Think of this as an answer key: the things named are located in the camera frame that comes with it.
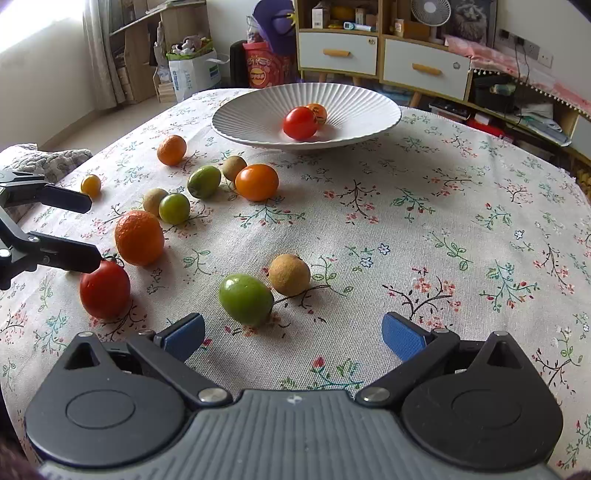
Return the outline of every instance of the floor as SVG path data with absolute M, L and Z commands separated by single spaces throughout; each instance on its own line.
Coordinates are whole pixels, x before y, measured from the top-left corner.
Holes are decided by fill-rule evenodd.
M 87 148 L 96 155 L 114 141 L 146 123 L 176 103 L 159 103 L 157 97 L 149 98 L 136 105 L 125 106 L 107 113 L 86 125 L 52 148 L 53 151 Z

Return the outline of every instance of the orange drawer handle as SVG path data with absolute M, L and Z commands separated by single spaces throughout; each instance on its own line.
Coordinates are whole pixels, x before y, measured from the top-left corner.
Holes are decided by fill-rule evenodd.
M 322 53 L 329 57 L 348 57 L 351 55 L 351 52 L 347 50 L 332 50 L 331 48 L 325 48 Z
M 418 70 L 419 72 L 428 73 L 429 75 L 434 75 L 435 77 L 441 75 L 442 73 L 439 69 L 427 67 L 425 65 L 421 65 L 420 63 L 413 63 L 413 69 Z

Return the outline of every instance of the shelf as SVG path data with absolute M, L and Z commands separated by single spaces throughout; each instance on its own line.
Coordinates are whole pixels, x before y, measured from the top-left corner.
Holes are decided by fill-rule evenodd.
M 438 50 L 449 51 L 449 48 L 439 43 L 431 43 L 429 41 L 413 40 L 412 38 L 402 38 L 396 35 L 382 35 L 385 40 L 405 41 L 406 43 L 415 43 L 416 45 L 423 45 L 425 47 L 437 48 Z
M 109 34 L 109 36 L 112 37 L 114 35 L 122 33 L 125 30 L 127 30 L 129 27 L 133 27 L 134 25 L 137 25 L 140 22 L 143 22 L 150 17 L 153 17 L 155 15 L 160 15 L 160 12 L 163 12 L 164 10 L 168 10 L 171 8 L 181 8 L 181 7 L 200 7 L 205 4 L 206 4 L 206 0 L 190 0 L 190 1 L 183 2 L 182 4 L 165 4 L 161 7 L 156 7 L 156 9 L 153 9 L 151 12 L 145 14 L 142 18 L 138 18 L 137 20 L 135 20 L 131 23 L 128 23 L 127 25 L 124 25 L 120 29 L 115 30 L 114 32 L 111 32 Z
M 348 33 L 352 35 L 363 35 L 364 37 L 377 37 L 377 32 L 365 32 L 363 30 L 341 30 L 340 28 L 301 28 L 300 32 L 320 33 Z

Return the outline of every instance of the green tomato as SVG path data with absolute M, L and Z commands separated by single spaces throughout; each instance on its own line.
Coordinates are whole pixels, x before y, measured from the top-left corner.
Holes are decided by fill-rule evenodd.
M 187 190 L 198 199 L 213 195 L 222 181 L 222 172 L 213 165 L 205 165 L 194 171 L 187 182 Z
M 228 275 L 222 280 L 219 299 L 230 317 L 251 327 L 267 321 L 275 300 L 262 281 L 242 273 Z
M 158 206 L 160 218 L 171 225 L 186 222 L 191 213 L 189 199 L 182 193 L 166 195 Z

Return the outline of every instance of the white wall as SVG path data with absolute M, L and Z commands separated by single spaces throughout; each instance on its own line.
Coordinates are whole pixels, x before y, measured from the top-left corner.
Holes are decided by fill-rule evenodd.
M 496 26 L 548 50 L 550 73 L 591 100 L 591 22 L 569 1 L 499 0 Z
M 230 46 L 246 40 L 246 16 L 251 15 L 258 0 L 207 0 L 207 17 L 216 50 L 228 54 Z M 229 66 L 222 69 L 230 75 Z
M 42 145 L 95 109 L 82 17 L 0 52 L 0 151 Z

